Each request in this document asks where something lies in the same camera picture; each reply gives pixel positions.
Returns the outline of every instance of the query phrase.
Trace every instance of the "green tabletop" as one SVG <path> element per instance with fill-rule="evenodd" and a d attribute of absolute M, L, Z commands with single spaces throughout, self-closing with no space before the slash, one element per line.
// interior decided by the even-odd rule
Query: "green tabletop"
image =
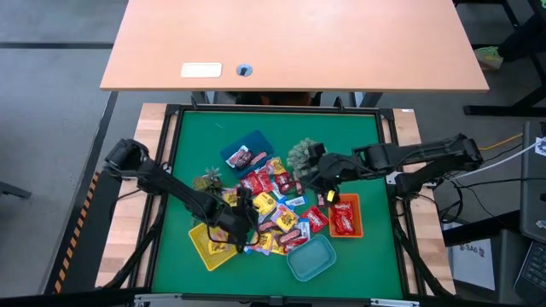
<path fill-rule="evenodd" d="M 254 130 L 262 131 L 285 167 L 288 151 L 306 137 L 339 154 L 379 141 L 375 117 L 368 115 L 185 112 L 173 175 L 190 184 L 207 167 L 220 167 L 224 185 L 233 187 L 237 180 L 219 152 Z M 190 213 L 170 197 L 153 293 L 402 298 L 384 180 L 347 182 L 340 190 L 360 195 L 364 237 L 335 239 L 328 227 L 323 229 L 320 234 L 332 243 L 337 262 L 307 282 L 297 281 L 286 257 L 274 253 L 238 254 L 209 272 L 188 236 Z M 316 204 L 312 191 L 307 199 L 296 213 Z"/>

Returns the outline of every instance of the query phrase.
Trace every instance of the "yellow cable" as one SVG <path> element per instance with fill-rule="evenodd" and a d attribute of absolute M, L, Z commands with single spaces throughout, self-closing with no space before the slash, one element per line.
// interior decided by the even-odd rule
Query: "yellow cable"
<path fill-rule="evenodd" d="M 513 141 L 513 140 L 517 139 L 518 137 L 522 137 L 522 136 L 523 136 L 523 133 L 520 133 L 520 134 L 517 135 L 517 136 L 509 137 L 509 138 L 507 138 L 507 139 L 504 140 L 504 141 L 498 142 L 497 144 L 493 144 L 493 145 L 488 146 L 488 147 L 486 147 L 486 148 L 479 148 L 479 150 L 485 151 L 485 150 L 490 150 L 490 149 L 493 149 L 493 148 L 497 148 L 497 147 L 499 147 L 499 146 L 501 146 L 501 145 L 506 144 L 507 142 Z"/>

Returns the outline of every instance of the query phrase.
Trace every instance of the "gray floor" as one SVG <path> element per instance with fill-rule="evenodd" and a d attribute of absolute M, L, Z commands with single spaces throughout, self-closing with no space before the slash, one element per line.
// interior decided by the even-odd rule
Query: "gray floor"
<path fill-rule="evenodd" d="M 520 20 L 530 16 L 526 2 L 512 4 Z M 0 40 L 113 41 L 125 5 L 126 0 L 1 1 Z M 458 12 L 473 43 L 499 43 L 512 31 L 500 7 L 462 5 Z M 0 199 L 0 297 L 39 291 L 107 100 L 98 87 L 108 56 L 107 50 L 0 49 L 0 180 L 33 192 L 29 200 Z M 463 132 L 486 146 L 520 133 L 525 120 L 470 118 L 462 105 L 508 105 L 538 85 L 526 59 L 486 77 L 491 87 L 486 94 L 386 94 L 379 107 L 415 109 L 423 141 Z M 333 101 L 335 96 L 325 98 Z M 105 151 L 119 138 L 132 136 L 142 103 L 188 101 L 184 92 L 120 94 Z M 462 182 L 519 174 L 516 159 Z M 518 183 L 484 186 L 477 192 L 496 214 L 519 205 Z M 447 186 L 435 196 L 440 206 L 456 199 Z M 463 219 L 488 217 L 471 194 L 465 196 Z"/>

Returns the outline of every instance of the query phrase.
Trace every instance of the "wooden table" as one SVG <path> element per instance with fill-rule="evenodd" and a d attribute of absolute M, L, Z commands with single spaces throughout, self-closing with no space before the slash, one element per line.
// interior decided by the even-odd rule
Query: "wooden table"
<path fill-rule="evenodd" d="M 182 78 L 193 62 L 221 76 Z M 101 88 L 488 90 L 451 0 L 131 0 Z"/>
<path fill-rule="evenodd" d="M 154 157 L 160 137 L 161 126 L 165 114 L 165 104 L 144 104 L 136 127 L 135 139 L 142 142 L 149 148 L 150 156 Z M 395 124 L 397 128 L 398 142 L 400 145 L 420 143 L 421 138 L 415 120 L 413 110 L 394 110 Z M 388 123 L 383 122 L 386 142 L 391 140 L 388 130 Z M 166 139 L 166 150 L 163 154 L 163 161 L 169 156 L 171 148 L 173 129 L 169 129 Z M 415 171 L 423 165 L 406 166 L 406 171 Z M 119 194 L 125 194 L 136 189 L 136 182 L 123 182 Z M 424 188 L 421 194 L 433 198 L 430 189 Z M 156 198 L 150 221 L 155 218 L 155 211 L 159 204 L 159 197 Z M 145 193 L 137 193 L 124 198 L 118 202 L 113 214 L 107 244 L 102 255 L 99 274 L 96 278 L 96 285 L 103 286 L 110 281 L 123 263 L 134 251 L 137 243 L 137 234 L 142 221 L 142 211 L 146 200 Z M 416 199 L 411 201 L 411 210 L 415 225 L 417 245 L 421 257 L 428 268 L 439 279 L 442 285 L 450 292 L 455 293 L 450 267 L 447 261 L 446 249 L 442 237 L 437 209 L 429 200 Z M 148 264 L 148 252 L 142 257 L 141 267 L 137 278 L 137 285 L 142 286 Z M 408 273 L 409 289 L 411 293 L 417 293 L 414 270 L 409 257 L 404 253 L 404 261 Z"/>

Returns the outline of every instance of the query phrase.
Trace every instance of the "yellow tray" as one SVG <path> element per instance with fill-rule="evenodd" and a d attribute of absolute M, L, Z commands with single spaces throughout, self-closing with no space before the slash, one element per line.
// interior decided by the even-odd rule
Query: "yellow tray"
<path fill-rule="evenodd" d="M 228 244 L 229 250 L 211 255 L 208 252 L 208 235 L 206 234 L 206 225 L 201 223 L 193 227 L 188 232 L 189 238 L 194 243 L 195 249 L 199 253 L 199 256 L 203 260 L 206 269 L 212 271 L 222 265 L 224 262 L 230 260 L 237 254 L 237 250 L 234 245 Z"/>

